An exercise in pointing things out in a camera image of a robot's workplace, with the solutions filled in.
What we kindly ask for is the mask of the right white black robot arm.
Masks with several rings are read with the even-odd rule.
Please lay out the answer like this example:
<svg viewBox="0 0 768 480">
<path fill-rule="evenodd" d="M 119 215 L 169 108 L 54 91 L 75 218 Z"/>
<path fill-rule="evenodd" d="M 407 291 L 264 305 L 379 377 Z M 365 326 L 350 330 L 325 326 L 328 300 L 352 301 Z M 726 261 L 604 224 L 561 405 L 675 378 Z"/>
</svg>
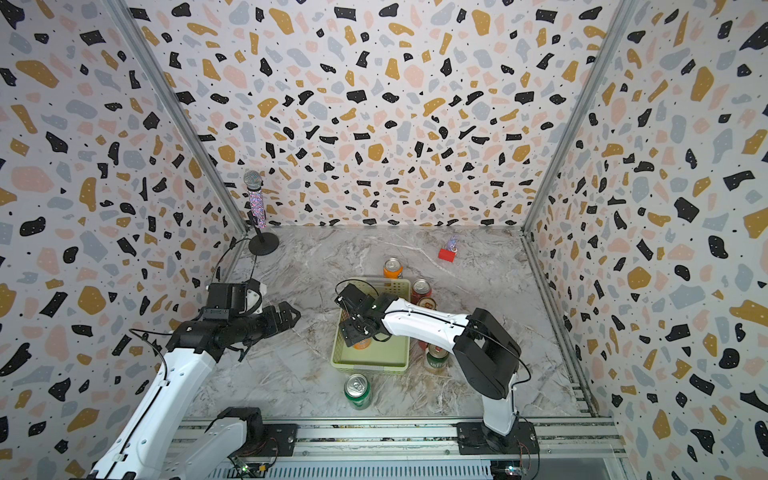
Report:
<svg viewBox="0 0 768 480">
<path fill-rule="evenodd" d="M 335 303 L 342 311 L 340 335 L 348 347 L 407 337 L 455 358 L 483 405 L 480 422 L 457 426 L 462 454 L 540 452 L 533 423 L 521 418 L 515 403 L 517 387 L 531 381 L 532 372 L 519 344 L 489 311 L 431 310 L 387 292 L 372 296 L 356 280 L 337 285 Z"/>
</svg>

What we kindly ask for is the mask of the pale green plastic basket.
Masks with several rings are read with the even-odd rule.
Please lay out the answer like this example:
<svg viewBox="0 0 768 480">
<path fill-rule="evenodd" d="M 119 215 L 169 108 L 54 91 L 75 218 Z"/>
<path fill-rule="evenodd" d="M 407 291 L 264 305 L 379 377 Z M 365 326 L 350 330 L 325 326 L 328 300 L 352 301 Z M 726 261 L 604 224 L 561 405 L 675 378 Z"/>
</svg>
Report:
<svg viewBox="0 0 768 480">
<path fill-rule="evenodd" d="M 337 288 L 341 291 L 347 283 L 357 285 L 363 292 L 377 297 L 381 293 L 391 293 L 405 300 L 410 299 L 411 282 L 407 279 L 384 277 L 360 277 L 342 281 Z M 386 342 L 372 340 L 364 350 L 347 347 L 340 331 L 336 329 L 331 365 L 341 371 L 378 371 L 390 374 L 403 373 L 408 369 L 410 339 L 393 336 Z"/>
</svg>

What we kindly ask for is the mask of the orange soda can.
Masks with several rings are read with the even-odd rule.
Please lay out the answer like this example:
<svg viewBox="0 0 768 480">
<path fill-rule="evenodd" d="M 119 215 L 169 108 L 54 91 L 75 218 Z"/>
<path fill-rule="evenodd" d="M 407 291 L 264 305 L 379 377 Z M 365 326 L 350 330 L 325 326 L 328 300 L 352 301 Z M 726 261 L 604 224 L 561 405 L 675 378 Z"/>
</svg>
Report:
<svg viewBox="0 0 768 480">
<path fill-rule="evenodd" d="M 372 343 L 372 339 L 371 338 L 364 339 L 364 340 L 361 340 L 361 341 L 355 343 L 353 345 L 353 348 L 355 350 L 364 350 L 364 349 L 368 348 L 371 343 Z"/>
<path fill-rule="evenodd" d="M 402 277 L 403 265 L 397 258 L 389 258 L 385 261 L 383 275 L 386 278 L 398 279 Z"/>
</svg>

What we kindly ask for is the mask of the green soda can column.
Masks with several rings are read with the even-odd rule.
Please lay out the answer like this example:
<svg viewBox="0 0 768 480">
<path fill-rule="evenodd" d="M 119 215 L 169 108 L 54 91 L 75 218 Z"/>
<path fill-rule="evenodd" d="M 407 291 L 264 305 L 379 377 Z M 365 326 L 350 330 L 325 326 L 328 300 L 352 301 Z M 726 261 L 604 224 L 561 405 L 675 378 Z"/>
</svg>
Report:
<svg viewBox="0 0 768 480">
<path fill-rule="evenodd" d="M 419 300 L 418 306 L 421 308 L 426 308 L 430 310 L 436 310 L 437 309 L 437 302 L 431 298 L 431 297 L 424 297 Z"/>
</svg>

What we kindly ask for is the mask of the green gold-top soda can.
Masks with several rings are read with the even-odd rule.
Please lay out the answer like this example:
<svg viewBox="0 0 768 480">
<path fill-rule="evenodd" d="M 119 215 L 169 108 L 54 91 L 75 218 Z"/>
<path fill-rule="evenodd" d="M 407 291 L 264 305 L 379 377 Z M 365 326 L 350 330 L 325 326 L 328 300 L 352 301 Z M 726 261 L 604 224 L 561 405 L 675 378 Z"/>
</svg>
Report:
<svg viewBox="0 0 768 480">
<path fill-rule="evenodd" d="M 443 372 L 449 364 L 450 352 L 429 344 L 425 350 L 425 368 L 434 374 Z"/>
</svg>

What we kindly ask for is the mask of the red cola can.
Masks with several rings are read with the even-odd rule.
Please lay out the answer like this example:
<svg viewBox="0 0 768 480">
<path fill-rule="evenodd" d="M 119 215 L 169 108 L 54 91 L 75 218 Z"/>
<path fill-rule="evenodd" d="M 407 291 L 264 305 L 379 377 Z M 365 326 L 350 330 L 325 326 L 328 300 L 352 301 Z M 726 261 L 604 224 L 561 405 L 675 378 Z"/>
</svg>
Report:
<svg viewBox="0 0 768 480">
<path fill-rule="evenodd" d="M 418 279 L 412 284 L 411 302 L 418 304 L 423 298 L 430 297 L 432 287 L 426 279 Z"/>
</svg>

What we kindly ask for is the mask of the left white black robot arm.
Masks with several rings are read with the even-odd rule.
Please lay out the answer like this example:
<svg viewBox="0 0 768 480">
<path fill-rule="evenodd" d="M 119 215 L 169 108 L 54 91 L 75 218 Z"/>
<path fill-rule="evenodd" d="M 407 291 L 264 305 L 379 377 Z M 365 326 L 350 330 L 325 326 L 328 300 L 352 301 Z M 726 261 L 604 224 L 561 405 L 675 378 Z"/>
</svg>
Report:
<svg viewBox="0 0 768 480">
<path fill-rule="evenodd" d="M 224 354 L 243 359 L 258 342 L 292 329 L 301 318 L 287 302 L 262 301 L 256 280 L 209 286 L 199 313 L 171 333 L 159 373 L 89 478 L 204 479 L 226 459 L 266 451 L 272 441 L 260 409 L 230 407 L 182 454 L 167 457 L 188 407 Z"/>
</svg>

